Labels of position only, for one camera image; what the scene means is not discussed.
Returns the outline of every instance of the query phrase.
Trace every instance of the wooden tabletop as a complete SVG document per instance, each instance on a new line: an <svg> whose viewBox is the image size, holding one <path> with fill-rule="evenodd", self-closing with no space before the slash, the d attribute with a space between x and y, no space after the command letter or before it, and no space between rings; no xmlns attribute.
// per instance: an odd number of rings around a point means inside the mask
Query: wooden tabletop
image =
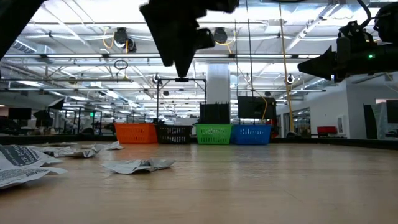
<svg viewBox="0 0 398 224"><path fill-rule="evenodd" d="M318 144L125 145L0 190L0 223L394 223L398 152ZM176 159L122 175L104 161Z"/></svg>

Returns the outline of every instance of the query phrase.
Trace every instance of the orange basket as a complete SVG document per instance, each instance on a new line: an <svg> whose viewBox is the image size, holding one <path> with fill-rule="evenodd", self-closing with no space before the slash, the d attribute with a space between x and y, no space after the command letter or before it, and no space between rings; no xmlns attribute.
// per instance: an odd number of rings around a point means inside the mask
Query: orange basket
<svg viewBox="0 0 398 224"><path fill-rule="evenodd" d="M154 124L118 124L115 125L116 137L121 144L157 143Z"/></svg>

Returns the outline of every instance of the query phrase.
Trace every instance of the green basket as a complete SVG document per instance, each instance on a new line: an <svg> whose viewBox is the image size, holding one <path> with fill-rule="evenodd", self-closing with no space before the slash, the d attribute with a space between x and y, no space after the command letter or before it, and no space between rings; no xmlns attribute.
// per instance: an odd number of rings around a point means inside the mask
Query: green basket
<svg viewBox="0 0 398 224"><path fill-rule="evenodd" d="M197 124L199 144L229 144L231 124Z"/></svg>

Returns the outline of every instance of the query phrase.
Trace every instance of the blue basket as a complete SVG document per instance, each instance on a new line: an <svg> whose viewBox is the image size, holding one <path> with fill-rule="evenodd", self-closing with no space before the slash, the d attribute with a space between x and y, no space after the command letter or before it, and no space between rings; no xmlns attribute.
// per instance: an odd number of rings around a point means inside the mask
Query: blue basket
<svg viewBox="0 0 398 224"><path fill-rule="evenodd" d="M238 145L266 145L271 136L271 125L234 125L232 143Z"/></svg>

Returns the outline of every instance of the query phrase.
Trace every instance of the white column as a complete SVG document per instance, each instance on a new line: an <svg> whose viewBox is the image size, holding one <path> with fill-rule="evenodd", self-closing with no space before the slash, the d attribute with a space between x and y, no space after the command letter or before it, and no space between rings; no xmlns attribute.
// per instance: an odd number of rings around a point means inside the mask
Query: white column
<svg viewBox="0 0 398 224"><path fill-rule="evenodd" d="M229 64L209 64L206 79L208 104L231 101Z"/></svg>

